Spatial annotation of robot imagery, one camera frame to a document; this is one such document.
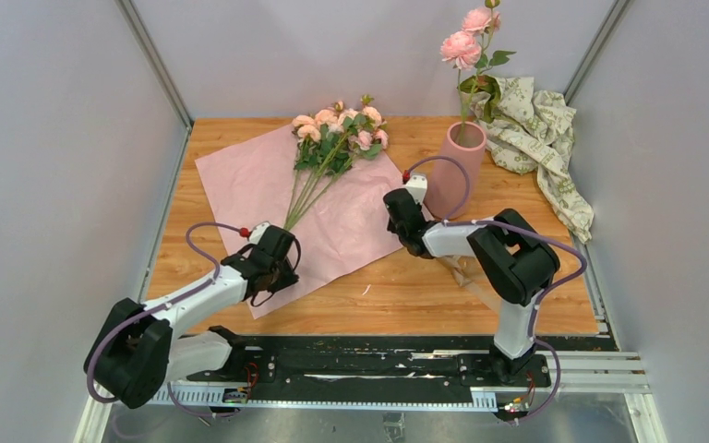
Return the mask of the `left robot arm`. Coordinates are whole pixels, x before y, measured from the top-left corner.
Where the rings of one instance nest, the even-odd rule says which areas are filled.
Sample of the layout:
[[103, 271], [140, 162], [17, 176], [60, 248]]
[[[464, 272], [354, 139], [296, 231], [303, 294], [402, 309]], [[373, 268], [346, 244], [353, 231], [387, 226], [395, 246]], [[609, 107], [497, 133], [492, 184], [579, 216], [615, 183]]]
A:
[[226, 307], [256, 306], [261, 293], [273, 297], [298, 283], [300, 260], [290, 256], [302, 249], [293, 233], [269, 222], [233, 231], [246, 245], [222, 259], [186, 239], [212, 265], [203, 277], [146, 303], [125, 298], [113, 305], [83, 364], [95, 401], [137, 409], [161, 389], [203, 372], [224, 381], [258, 379], [259, 367], [248, 359], [241, 336], [222, 326], [188, 332]]

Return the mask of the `pink cylindrical vase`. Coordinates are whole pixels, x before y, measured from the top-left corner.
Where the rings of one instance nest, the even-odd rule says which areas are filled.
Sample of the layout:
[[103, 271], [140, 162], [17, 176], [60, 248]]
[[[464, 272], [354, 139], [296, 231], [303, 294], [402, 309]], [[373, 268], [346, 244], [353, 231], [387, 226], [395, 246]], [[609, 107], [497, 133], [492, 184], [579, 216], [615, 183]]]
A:
[[431, 162], [425, 198], [427, 209], [436, 218], [451, 220], [468, 209], [486, 142], [486, 132], [476, 123], [456, 122], [448, 128], [438, 152], [445, 160]]

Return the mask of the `beige ribbon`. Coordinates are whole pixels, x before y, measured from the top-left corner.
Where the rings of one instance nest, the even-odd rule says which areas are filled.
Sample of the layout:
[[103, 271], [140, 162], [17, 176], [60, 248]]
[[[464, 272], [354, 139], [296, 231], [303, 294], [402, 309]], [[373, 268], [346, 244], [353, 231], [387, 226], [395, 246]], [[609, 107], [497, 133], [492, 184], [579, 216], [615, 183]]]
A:
[[437, 258], [459, 287], [476, 297], [483, 305], [500, 314], [501, 298], [487, 279], [480, 263], [474, 257], [446, 256]]

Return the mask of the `purple flower bouquet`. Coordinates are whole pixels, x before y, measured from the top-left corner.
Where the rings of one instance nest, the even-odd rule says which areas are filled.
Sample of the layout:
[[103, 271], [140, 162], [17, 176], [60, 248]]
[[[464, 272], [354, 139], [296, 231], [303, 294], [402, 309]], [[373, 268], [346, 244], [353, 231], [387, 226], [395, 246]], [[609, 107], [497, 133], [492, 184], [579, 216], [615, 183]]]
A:
[[282, 224], [285, 230], [292, 230], [357, 162], [371, 162], [389, 146], [387, 122], [373, 101], [365, 94], [356, 107], [336, 101], [293, 119], [294, 181]]

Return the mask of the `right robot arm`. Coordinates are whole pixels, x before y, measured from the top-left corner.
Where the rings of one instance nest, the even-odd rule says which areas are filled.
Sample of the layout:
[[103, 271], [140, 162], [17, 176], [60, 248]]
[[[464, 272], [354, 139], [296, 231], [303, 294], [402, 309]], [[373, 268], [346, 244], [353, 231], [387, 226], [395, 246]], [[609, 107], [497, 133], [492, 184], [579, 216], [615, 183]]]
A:
[[520, 213], [506, 209], [494, 218], [460, 225], [430, 221], [410, 192], [399, 188], [383, 202], [387, 230], [414, 257], [477, 259], [500, 299], [498, 329], [485, 372], [502, 385], [513, 385], [527, 372], [535, 354], [537, 300], [549, 288], [560, 262]]

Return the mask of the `pink wrapping paper sheet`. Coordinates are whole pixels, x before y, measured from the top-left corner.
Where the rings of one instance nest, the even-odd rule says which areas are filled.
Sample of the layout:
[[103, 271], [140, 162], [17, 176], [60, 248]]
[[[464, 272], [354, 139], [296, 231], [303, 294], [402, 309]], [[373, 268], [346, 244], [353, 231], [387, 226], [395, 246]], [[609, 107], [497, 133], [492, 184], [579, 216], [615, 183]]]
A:
[[[199, 178], [225, 249], [245, 244], [235, 227], [262, 222], [281, 226], [290, 198], [298, 197], [304, 179], [294, 177], [296, 139], [282, 126], [248, 141], [196, 159]], [[311, 207], [291, 231], [301, 246], [298, 283], [252, 308], [260, 318], [370, 263], [401, 245], [387, 230], [384, 196], [402, 186], [402, 174], [384, 153], [357, 160], [334, 184], [323, 178], [313, 191]]]

